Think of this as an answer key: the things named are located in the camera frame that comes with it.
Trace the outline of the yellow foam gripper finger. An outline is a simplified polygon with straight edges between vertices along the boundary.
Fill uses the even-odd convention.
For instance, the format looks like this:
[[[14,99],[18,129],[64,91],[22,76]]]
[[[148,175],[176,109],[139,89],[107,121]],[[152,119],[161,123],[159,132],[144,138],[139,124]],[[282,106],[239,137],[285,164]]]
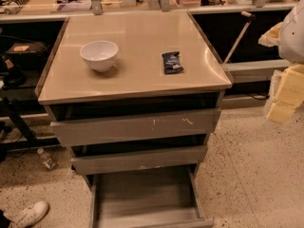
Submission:
[[[275,123],[287,121],[304,102],[304,65],[276,70],[271,79],[265,117]]]

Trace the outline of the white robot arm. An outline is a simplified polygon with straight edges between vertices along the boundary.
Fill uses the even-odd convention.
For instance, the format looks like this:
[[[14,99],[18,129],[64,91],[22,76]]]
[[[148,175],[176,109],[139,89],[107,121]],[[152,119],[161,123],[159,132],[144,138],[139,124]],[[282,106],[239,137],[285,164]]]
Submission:
[[[304,0],[299,0],[281,23],[265,32],[258,42],[278,46],[279,56],[291,64],[272,77],[266,118],[287,121],[304,102]]]

